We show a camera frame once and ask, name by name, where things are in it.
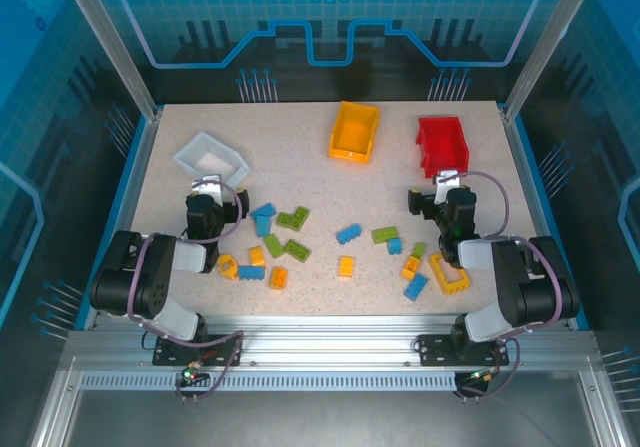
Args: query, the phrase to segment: blue frame edge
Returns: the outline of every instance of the blue frame edge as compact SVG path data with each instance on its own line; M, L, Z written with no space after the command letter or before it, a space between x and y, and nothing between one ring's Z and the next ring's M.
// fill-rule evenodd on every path
M524 154L527 157L527 164L529 166L529 170L531 171L531 176L533 177L533 183L536 188L536 192L538 197L540 198L540 205L542 205L542 214L544 215L545 220L547 221L547 226L549 227L549 234L553 237L553 240L556 241L558 246L560 247L560 253L562 254L562 258L564 262L567 264L569 268L569 273L573 277L573 272L571 271L571 265L569 264L569 259L567 257L567 253L564 250L564 245L562 244L562 239L560 238L560 231L558 230L558 225L556 224L556 219L553 216L553 212L551 210L551 203L549 202L549 198L547 197L547 193L544 190L544 184L542 183L542 177L540 176L540 171L538 170L538 164L536 163L536 159L533 155L533 149L531 148L531 143L529 142L529 136L524 127L524 122L522 122L522 118L520 114L518 114L515 118L516 129L518 131L518 136L522 141L522 147L524 148ZM576 317L576 322L578 323L578 328L580 330L589 330L589 322L587 321L587 317L584 313L584 309L582 305L580 305L580 312L578 312L578 316Z
M91 286L91 282L93 281L93 276L96 274L96 271L98 270L98 267L102 262L102 258L104 257L104 254L107 252L107 249L109 248L109 243L111 242L111 238L113 237L113 234L117 229L118 219L120 217L120 213L122 212L122 204L124 201L125 193L127 191L129 181L131 180L131 173L133 172L133 166L136 160L136 156L138 155L138 151L140 150L140 143L142 141L142 137L147 128L148 128L147 119L144 116L140 116L140 121L138 122L138 127L136 128L136 133L133 137L131 148L129 149L129 155L127 157L127 161L124 164L124 169L122 170L122 176L120 177L120 182L118 183L118 189L116 190L116 195L113 199L113 204L111 204L111 211L109 212L109 217L107 218L107 223L104 227L102 240L100 240L100 245L98 246L98 252L96 253L96 260L94 261L93 267L91 268L91 275L89 275L89 282L87 283L84 296L82 297L82 303L80 304L78 316L76 317L74 330L84 330L85 322L87 321L89 312L91 310L91 306L89 305L89 287Z

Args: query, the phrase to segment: yellow lego brick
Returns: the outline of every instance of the yellow lego brick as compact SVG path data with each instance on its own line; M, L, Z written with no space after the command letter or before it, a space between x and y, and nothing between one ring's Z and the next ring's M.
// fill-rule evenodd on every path
M409 258L407 259L407 263L404 264L404 269L402 269L402 271L400 272L400 275L407 280L413 280L419 268L420 268L420 259L418 259L417 257L414 257L413 255L410 255Z
M433 254L431 257L429 257L429 265L431 266L431 269L436 276L438 284L440 284L440 290L442 290L442 293L444 295L452 295L457 292L467 290L471 285L471 280L469 280L467 272L464 269L456 269L456 271L460 275L460 279L454 282L449 282L447 280L447 277L444 275L444 271L442 270L440 261L444 262L444 260L442 259L442 254Z
M229 254L222 254L218 257L218 270L223 277L229 280L238 278L238 264Z
M351 277L353 275L353 257L340 257L340 277Z
M264 252L262 247L251 247L249 249L249 258L251 259L251 265L253 267L264 267Z
M282 290L287 285L287 269L282 267L274 267L271 272L271 282L269 287L275 290Z

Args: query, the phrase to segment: table surface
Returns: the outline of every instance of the table surface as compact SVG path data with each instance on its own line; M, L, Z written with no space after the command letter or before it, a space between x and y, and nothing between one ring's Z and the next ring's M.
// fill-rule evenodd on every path
M278 212L297 206L311 214L300 232L272 225L284 244L295 239L312 250L306 263L283 255L273 259L264 248L263 281L229 281L210 274L174 272L171 294L185 307L205 315L382 315L468 312L496 299L493 273L470 271L471 287L452 296L440 292L427 258L438 251L433 222L407 211L407 191L435 189L420 169L415 144L418 118L460 118L470 152L470 170L497 177L509 195L511 217L505 233L534 235L531 215L495 102L380 102L380 124L369 164L329 158L328 142L340 104L198 104L167 105L151 153L132 230L179 235L186 227L185 197L191 180L173 160L199 132L207 132L238 151L251 167L241 183L252 210L271 202ZM482 178L464 184L478 196L476 231L488 234L502 223L499 190ZM363 233L341 246L335 234L359 223ZM371 230L396 226L400 255L374 245ZM407 281L400 271L416 242L426 242L419 272L429 278L416 302L403 296ZM248 249L264 246L247 217L220 243L240 265L249 265ZM340 256L355 258L350 279L338 277ZM268 287L273 267L289 271L287 287Z

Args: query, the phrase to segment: lego brick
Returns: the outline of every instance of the lego brick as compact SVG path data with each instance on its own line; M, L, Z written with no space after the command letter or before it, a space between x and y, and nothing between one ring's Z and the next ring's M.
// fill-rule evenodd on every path
M282 267L274 267L271 271L271 282L269 282L269 287L274 290L282 290L287 286L287 269L283 269Z
M414 257L421 259L422 256L424 255L424 251L427 248L427 244L425 244L424 242L418 242L416 243L416 245L413 246L413 250L411 251L411 255L413 255Z
M460 275L459 280L455 280L453 282L449 282L447 280L444 271L442 270L441 262L444 262L442 258L442 254L433 254L429 257L429 265L431 266L431 270L433 270L434 275L436 276L436 280L440 285L440 290L444 295L452 295L458 292L462 292L463 290L467 290L471 285L471 280L467 275L467 272L464 269L455 269L457 273Z
M284 247L274 234L269 234L264 238L264 245L267 246L269 253L274 259L284 254Z
M422 290L427 285L427 282L428 279L424 275L416 274L413 280L409 282L409 285L405 289L404 296L407 299L415 302L418 298L418 295L420 295L420 292L422 292Z
M229 254L222 254L218 257L218 270L223 277L229 280L238 278L238 264Z
M384 227L382 229L376 229L371 232L374 244L382 244L389 239L399 237L398 229L395 227Z
M238 266L238 278L240 280L263 280L264 267L252 267L250 265Z
M266 215L256 216L256 235L266 237L271 232L271 218Z
M304 225L304 223L309 217L309 209L305 207L298 207L296 211L291 216L291 222L289 223L289 227L295 230L296 232L300 232L300 229Z
M340 277L351 277L353 275L353 257L340 257L338 275Z
M360 224L353 224L344 230L341 230L336 234L336 239L340 245L344 245L347 242L351 242L356 237L362 234L362 228Z
M276 224L278 224L280 227L287 227L287 228L291 228L291 221L292 221L292 217L291 214L287 214L286 212L280 212L278 214L278 217L276 217Z
M284 251L300 262L306 262L311 255L311 251L309 249L295 240L288 241L284 246Z
M407 259L407 263L404 264L404 268L400 272L400 275L407 280L413 280L419 268L420 259L410 255Z
M262 247L251 247L249 249L249 259L251 260L251 265L253 267L264 267L265 262Z
M398 255L402 253L402 240L399 237L395 239L387 240L387 250L391 255Z
M265 217L273 217L274 215L276 215L276 208L272 203L264 204L262 207L254 210L253 212L250 212L249 215L255 222L256 217L259 215L263 215Z

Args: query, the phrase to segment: plastic bin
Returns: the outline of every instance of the plastic bin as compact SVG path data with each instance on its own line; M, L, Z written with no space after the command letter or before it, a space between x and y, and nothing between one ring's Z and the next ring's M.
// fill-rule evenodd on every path
M422 117L416 137L420 145L426 178L441 170L466 172L469 168L469 149L464 140L458 117Z
M234 189L251 171L238 152L204 132L191 139L173 156L173 160L193 180L218 174L224 183Z
M329 139L329 157L368 163L379 120L378 107L342 102Z

